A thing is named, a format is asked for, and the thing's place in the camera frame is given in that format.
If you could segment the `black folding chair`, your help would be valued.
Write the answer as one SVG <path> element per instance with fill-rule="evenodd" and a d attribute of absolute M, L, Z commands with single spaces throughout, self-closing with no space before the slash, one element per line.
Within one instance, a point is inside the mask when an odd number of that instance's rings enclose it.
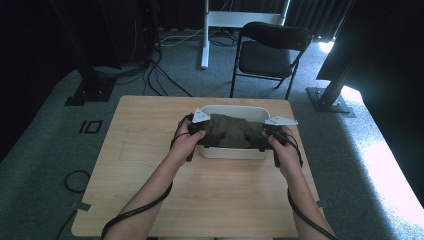
<path fill-rule="evenodd" d="M 284 99 L 290 96 L 302 55 L 313 41 L 307 29 L 264 22 L 249 22 L 238 34 L 231 80 L 234 96 L 238 76 L 277 81 L 278 89 L 290 78 Z"/>

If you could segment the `white desk frame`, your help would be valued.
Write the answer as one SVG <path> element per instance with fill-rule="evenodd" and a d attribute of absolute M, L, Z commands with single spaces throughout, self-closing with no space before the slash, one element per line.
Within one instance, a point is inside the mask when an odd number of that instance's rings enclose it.
<path fill-rule="evenodd" d="M 210 0 L 204 0 L 204 37 L 200 61 L 200 67 L 202 69 L 207 69 L 209 67 L 210 27 L 242 28 L 245 24 L 253 21 L 260 21 L 283 26 L 286 21 L 291 0 L 283 1 L 283 7 L 280 13 L 240 12 L 224 10 L 211 11 L 209 9 L 209 2 Z"/>

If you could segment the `olive green cloth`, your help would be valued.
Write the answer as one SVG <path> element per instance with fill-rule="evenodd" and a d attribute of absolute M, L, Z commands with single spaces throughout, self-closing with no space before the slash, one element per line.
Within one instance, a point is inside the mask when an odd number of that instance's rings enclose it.
<path fill-rule="evenodd" d="M 206 133 L 227 132 L 226 137 L 215 140 L 218 148 L 250 149 L 254 147 L 253 142 L 245 140 L 247 132 L 262 132 L 263 123 L 248 122 L 245 119 L 229 117 L 221 114 L 212 114 L 211 120 L 206 127 Z"/>

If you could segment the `person's left hand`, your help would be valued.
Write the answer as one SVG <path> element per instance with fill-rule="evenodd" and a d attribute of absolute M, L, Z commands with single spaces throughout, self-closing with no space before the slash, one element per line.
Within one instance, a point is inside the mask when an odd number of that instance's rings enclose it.
<path fill-rule="evenodd" d="M 195 150 L 197 143 L 205 136 L 204 131 L 193 135 L 187 129 L 180 128 L 171 141 L 171 147 L 167 157 L 174 163 L 184 164 Z"/>

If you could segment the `white plastic bin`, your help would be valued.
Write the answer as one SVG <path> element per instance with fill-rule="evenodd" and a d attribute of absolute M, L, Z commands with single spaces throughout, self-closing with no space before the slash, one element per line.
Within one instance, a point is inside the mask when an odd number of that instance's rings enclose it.
<path fill-rule="evenodd" d="M 269 112 L 262 107 L 239 106 L 239 105 L 206 105 L 200 108 L 205 114 L 221 114 L 229 117 L 245 119 L 248 122 L 261 122 L 270 118 Z M 258 149 L 236 149 L 236 148 L 218 148 L 198 147 L 200 155 L 211 159 L 266 159 L 270 153 L 269 150 L 260 151 Z"/>

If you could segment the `person's right hand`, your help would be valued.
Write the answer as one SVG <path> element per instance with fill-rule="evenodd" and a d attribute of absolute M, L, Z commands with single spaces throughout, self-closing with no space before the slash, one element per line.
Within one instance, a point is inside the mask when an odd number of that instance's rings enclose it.
<path fill-rule="evenodd" d="M 293 132 L 289 127 L 283 126 L 281 131 L 288 139 L 285 145 L 282 145 L 273 136 L 269 136 L 268 141 L 276 151 L 277 158 L 280 162 L 281 174 L 286 178 L 287 181 L 298 179 L 302 175 L 302 167 L 300 164 L 296 139 L 294 138 Z"/>

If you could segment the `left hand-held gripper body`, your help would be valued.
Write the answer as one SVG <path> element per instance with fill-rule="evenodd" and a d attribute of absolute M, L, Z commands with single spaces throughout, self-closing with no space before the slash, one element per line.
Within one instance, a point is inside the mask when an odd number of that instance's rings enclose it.
<path fill-rule="evenodd" d="M 189 135 L 194 135 L 200 131 L 205 131 L 205 135 L 202 139 L 200 139 L 196 145 L 205 145 L 205 139 L 207 139 L 208 134 L 206 133 L 206 127 L 208 126 L 211 116 L 206 114 L 202 109 L 196 108 L 193 113 L 190 113 L 186 116 L 186 118 L 191 122 L 188 126 Z M 187 162 L 191 162 L 194 155 L 194 150 L 191 154 L 186 158 Z"/>

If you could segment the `dark curtain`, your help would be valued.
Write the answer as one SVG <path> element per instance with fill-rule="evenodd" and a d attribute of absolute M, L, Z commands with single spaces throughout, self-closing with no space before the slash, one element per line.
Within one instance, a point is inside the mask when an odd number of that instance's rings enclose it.
<path fill-rule="evenodd" d="M 337 38 L 356 0 L 230 0 L 240 12 L 283 13 L 285 25 L 309 30 L 316 40 Z"/>

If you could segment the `black metal stand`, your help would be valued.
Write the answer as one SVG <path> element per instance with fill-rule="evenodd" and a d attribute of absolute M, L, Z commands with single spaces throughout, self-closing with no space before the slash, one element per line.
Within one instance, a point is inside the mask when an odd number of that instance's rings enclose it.
<path fill-rule="evenodd" d="M 56 13 L 63 32 L 65 45 L 82 80 L 66 106 L 83 106 L 86 102 L 108 102 L 117 81 L 113 77 L 102 77 L 93 68 L 80 40 L 79 34 L 67 13 L 63 0 L 48 0 Z"/>
<path fill-rule="evenodd" d="M 351 78 L 355 65 L 360 59 L 369 30 L 370 25 L 367 23 L 351 22 L 343 27 L 317 76 L 318 80 L 329 80 L 330 83 L 326 88 L 308 87 L 306 89 L 316 112 L 340 113 L 346 117 L 355 116 L 341 96 L 341 91 Z"/>

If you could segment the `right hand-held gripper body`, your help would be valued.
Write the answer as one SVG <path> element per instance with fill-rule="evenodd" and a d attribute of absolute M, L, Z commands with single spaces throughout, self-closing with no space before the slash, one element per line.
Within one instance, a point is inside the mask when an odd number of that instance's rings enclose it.
<path fill-rule="evenodd" d="M 296 120 L 291 120 L 279 115 L 271 117 L 264 121 L 262 135 L 265 138 L 265 149 L 272 150 L 274 156 L 274 165 L 276 168 L 280 167 L 280 160 L 278 158 L 277 152 L 274 147 L 269 143 L 268 137 L 272 136 L 276 141 L 278 141 L 282 146 L 289 144 L 294 147 L 295 150 L 298 150 L 298 143 L 293 136 L 287 134 L 283 131 L 284 126 L 297 125 Z"/>

